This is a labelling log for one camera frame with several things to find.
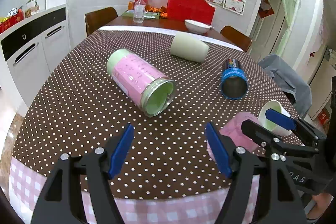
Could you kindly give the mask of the small pink glass cup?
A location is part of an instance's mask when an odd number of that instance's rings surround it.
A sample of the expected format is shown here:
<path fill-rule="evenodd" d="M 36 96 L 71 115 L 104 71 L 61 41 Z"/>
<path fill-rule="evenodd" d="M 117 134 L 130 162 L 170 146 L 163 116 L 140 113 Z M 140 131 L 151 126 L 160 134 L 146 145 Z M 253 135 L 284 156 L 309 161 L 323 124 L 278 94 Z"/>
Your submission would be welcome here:
<path fill-rule="evenodd" d="M 243 134 L 241 126 L 246 120 L 251 120 L 258 125 L 261 125 L 259 120 L 251 113 L 240 112 L 237 113 L 229 122 L 227 122 L 223 128 L 219 130 L 219 133 L 224 136 L 228 136 L 232 139 L 234 144 L 244 147 L 247 151 L 253 152 L 259 147 L 251 138 Z"/>

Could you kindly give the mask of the blue black metal cup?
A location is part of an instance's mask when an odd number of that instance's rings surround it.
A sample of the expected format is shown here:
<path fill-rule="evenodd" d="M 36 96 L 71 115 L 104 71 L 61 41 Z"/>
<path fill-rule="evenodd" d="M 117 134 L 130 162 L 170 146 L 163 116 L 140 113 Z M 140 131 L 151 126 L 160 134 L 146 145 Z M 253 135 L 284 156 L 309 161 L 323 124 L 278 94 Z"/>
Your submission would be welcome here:
<path fill-rule="evenodd" d="M 231 100 L 243 98 L 248 91 L 248 82 L 240 61 L 228 59 L 222 65 L 220 88 L 222 94 Z"/>

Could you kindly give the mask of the cream plastic cup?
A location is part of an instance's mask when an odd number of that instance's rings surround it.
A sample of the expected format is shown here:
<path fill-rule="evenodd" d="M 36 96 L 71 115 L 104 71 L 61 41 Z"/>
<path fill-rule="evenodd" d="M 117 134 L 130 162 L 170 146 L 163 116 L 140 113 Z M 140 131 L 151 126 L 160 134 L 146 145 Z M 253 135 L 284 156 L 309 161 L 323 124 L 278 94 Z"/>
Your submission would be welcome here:
<path fill-rule="evenodd" d="M 208 52 L 206 43 L 185 32 L 178 32 L 170 47 L 171 55 L 197 63 L 204 63 Z"/>

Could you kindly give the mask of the pink checkered tablecloth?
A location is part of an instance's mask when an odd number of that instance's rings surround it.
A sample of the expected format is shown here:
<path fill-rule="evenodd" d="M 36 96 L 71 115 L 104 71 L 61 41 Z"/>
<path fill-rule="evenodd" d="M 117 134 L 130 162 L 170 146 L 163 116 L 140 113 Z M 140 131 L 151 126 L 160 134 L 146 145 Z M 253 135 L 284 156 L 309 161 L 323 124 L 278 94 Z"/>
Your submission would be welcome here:
<path fill-rule="evenodd" d="M 9 199 L 24 223 L 30 223 L 46 177 L 11 158 Z M 117 199 L 125 223 L 214 223 L 228 189 L 168 201 Z"/>

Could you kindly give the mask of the grey jacket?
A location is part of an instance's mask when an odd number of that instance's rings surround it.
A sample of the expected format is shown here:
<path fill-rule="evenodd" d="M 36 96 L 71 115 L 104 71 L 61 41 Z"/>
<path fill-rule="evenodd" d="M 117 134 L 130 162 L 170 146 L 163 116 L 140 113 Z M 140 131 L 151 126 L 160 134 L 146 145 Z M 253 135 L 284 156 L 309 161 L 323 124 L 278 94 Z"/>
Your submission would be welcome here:
<path fill-rule="evenodd" d="M 305 118 L 313 103 L 310 86 L 276 54 L 269 54 L 258 64 L 285 93 L 299 117 Z"/>

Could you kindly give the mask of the right wooden chair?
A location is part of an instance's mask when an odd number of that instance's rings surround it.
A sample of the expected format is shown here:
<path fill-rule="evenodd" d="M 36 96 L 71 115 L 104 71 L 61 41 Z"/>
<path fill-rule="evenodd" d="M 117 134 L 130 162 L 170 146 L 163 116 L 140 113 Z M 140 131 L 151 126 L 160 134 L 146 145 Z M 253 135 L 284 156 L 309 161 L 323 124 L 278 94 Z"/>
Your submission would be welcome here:
<path fill-rule="evenodd" d="M 244 52 L 247 52 L 252 44 L 252 39 L 249 36 L 244 35 L 231 26 L 223 27 L 220 33 Z"/>

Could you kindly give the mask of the wooden chair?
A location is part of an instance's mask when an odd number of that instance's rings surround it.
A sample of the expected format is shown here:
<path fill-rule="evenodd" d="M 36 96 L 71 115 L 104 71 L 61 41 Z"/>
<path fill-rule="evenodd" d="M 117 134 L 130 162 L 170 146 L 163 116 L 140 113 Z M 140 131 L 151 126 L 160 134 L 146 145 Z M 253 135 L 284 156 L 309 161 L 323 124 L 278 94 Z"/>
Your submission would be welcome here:
<path fill-rule="evenodd" d="M 244 52 L 247 52 L 252 44 L 252 39 L 249 36 L 244 35 L 231 26 L 223 27 L 220 33 Z"/>
<path fill-rule="evenodd" d="M 117 17 L 117 11 L 113 7 L 106 7 L 104 9 L 86 13 L 84 15 L 84 20 L 87 36 Z"/>

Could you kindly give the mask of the large pink green jar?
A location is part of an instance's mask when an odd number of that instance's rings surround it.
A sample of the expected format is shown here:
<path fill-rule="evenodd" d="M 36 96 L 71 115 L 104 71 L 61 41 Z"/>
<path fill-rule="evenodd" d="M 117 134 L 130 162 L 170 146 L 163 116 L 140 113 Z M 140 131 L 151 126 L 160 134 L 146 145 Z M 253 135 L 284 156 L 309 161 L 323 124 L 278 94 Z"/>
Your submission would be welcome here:
<path fill-rule="evenodd" d="M 174 99 L 174 80 L 128 49 L 114 51 L 108 58 L 106 69 L 117 86 L 147 117 L 162 113 Z"/>

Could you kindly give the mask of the red door decoration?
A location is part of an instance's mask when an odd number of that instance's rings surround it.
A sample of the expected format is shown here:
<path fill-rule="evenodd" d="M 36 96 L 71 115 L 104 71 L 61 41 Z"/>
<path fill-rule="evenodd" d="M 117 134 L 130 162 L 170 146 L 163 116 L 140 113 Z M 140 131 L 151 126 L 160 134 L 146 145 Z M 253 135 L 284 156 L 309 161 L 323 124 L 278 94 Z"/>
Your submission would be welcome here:
<path fill-rule="evenodd" d="M 260 18 L 263 19 L 273 14 L 274 14 L 274 10 L 272 9 L 270 2 L 268 0 L 262 0 L 260 3 L 259 10 L 258 10 L 258 15 L 260 16 Z"/>

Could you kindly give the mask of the white ceramic bowl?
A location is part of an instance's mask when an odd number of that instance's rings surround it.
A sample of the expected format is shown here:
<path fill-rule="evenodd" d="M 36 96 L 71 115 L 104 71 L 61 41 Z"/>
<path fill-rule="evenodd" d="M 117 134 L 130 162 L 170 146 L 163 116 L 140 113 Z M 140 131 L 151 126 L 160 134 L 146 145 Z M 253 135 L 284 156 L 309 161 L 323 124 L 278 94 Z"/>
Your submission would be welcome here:
<path fill-rule="evenodd" d="M 185 19 L 186 28 L 195 34 L 205 34 L 212 28 L 211 26 L 195 20 Z"/>

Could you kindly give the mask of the brown polka dot tablecloth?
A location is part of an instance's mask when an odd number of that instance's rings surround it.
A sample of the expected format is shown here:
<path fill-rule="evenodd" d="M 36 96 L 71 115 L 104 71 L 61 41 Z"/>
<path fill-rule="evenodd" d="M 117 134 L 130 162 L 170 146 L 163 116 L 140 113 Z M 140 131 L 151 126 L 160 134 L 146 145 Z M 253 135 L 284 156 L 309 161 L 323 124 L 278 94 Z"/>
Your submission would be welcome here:
<path fill-rule="evenodd" d="M 31 104 L 15 142 L 13 157 L 46 176 L 64 152 L 82 156 L 134 127 L 134 139 L 121 172 L 110 183 L 114 196 L 165 200 L 213 192 L 230 182 L 207 152 L 205 125 L 222 128 L 237 113 L 258 115 L 277 100 L 298 114 L 276 83 L 245 52 L 209 44 L 204 63 L 170 54 L 173 37 L 132 31 L 96 31 L 53 71 Z M 175 81 L 169 107 L 149 118 L 106 71 L 109 56 L 126 48 Z M 237 59 L 248 82 L 246 95 L 226 98 L 222 65 Z"/>

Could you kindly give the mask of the red gift bag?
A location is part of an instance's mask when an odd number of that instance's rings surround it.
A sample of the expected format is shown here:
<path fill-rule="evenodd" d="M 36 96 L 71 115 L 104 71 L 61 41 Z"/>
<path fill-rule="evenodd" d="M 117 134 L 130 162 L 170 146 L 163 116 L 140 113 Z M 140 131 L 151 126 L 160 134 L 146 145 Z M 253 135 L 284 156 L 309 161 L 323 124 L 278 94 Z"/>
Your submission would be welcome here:
<path fill-rule="evenodd" d="M 215 8 L 205 0 L 167 0 L 167 18 L 184 21 L 194 20 L 211 25 Z"/>

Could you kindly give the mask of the white cabinet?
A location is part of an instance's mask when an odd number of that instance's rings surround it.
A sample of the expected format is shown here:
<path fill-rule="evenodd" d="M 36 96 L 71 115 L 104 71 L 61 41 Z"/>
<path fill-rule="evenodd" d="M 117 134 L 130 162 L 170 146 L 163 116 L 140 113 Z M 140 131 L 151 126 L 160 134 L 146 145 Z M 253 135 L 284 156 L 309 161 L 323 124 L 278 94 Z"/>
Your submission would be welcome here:
<path fill-rule="evenodd" d="M 3 33 L 1 48 L 20 97 L 30 106 L 70 52 L 66 6 L 47 9 L 17 23 Z"/>

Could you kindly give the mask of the orange snack pile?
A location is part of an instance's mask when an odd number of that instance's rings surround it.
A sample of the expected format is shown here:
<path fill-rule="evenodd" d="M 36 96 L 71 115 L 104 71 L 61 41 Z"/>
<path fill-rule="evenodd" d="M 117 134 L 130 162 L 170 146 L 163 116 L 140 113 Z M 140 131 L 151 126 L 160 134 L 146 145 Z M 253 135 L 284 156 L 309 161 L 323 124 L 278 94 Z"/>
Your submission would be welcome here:
<path fill-rule="evenodd" d="M 151 5 L 146 5 L 145 10 L 147 12 L 157 13 L 162 19 L 167 19 L 167 8 L 165 6 L 161 6 L 160 8 L 158 8 Z"/>

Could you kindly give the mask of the clear spray bottle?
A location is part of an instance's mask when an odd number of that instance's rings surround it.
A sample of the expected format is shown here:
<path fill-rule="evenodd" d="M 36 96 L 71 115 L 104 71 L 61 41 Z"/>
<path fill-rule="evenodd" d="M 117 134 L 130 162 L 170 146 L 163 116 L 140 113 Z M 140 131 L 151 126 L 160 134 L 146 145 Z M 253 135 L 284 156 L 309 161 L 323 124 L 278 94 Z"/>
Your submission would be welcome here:
<path fill-rule="evenodd" d="M 145 8 L 142 5 L 138 5 L 134 8 L 133 21 L 134 23 L 142 23 L 144 19 Z"/>

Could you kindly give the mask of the left wooden chair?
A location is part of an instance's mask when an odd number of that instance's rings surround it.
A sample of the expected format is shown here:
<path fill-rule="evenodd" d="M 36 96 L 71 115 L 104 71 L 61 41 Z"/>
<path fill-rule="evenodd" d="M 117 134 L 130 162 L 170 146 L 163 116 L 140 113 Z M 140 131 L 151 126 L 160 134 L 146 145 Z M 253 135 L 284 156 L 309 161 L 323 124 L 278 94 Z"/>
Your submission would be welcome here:
<path fill-rule="evenodd" d="M 113 7 L 106 7 L 104 9 L 86 13 L 84 15 L 84 20 L 87 36 L 117 17 L 117 11 Z"/>

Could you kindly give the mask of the potted green plant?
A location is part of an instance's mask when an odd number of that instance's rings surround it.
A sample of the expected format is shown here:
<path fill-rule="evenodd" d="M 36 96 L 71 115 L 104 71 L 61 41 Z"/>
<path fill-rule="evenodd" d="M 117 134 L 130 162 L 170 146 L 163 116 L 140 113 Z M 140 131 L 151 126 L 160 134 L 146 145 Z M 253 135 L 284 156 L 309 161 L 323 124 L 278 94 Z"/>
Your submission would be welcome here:
<path fill-rule="evenodd" d="M 28 0 L 26 3 L 28 9 L 25 11 L 25 17 L 29 18 L 32 15 L 36 14 L 40 10 L 40 6 L 38 5 L 38 0 Z"/>

